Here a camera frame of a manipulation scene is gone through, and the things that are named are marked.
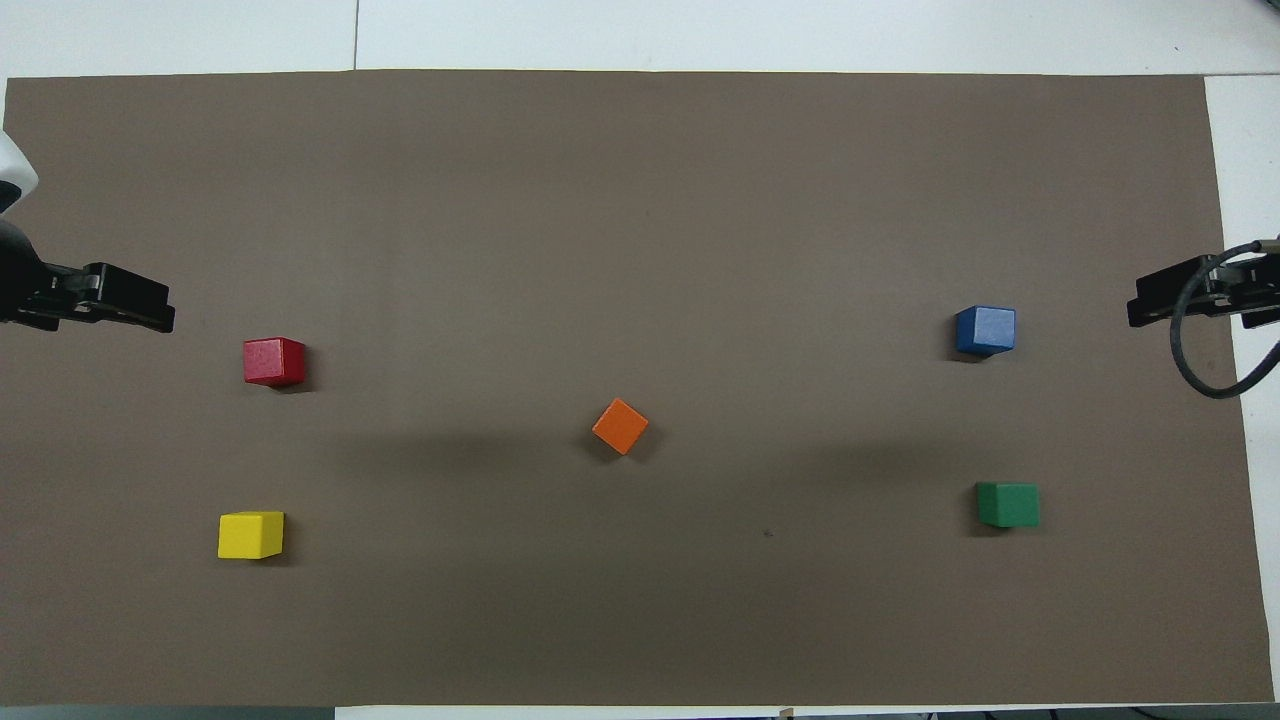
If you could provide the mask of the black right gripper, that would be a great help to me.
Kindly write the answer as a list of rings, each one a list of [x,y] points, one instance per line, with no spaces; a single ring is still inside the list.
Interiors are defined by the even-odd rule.
[[[1187,282],[1213,255],[1196,255],[1135,279],[1135,296],[1128,301],[1132,328],[1170,322],[1175,301]],[[1279,320],[1279,255],[1265,252],[1247,260],[1225,263],[1190,296],[1183,316],[1238,316],[1244,329],[1257,329]]]

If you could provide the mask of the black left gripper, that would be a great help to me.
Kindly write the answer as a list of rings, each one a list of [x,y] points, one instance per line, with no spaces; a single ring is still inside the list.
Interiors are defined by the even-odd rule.
[[[87,299],[113,310],[81,310],[86,277]],[[165,284],[108,263],[86,266],[44,263],[28,236],[1,220],[4,322],[49,332],[56,331],[60,322],[109,322],[166,334],[173,332],[177,318],[170,309]]]

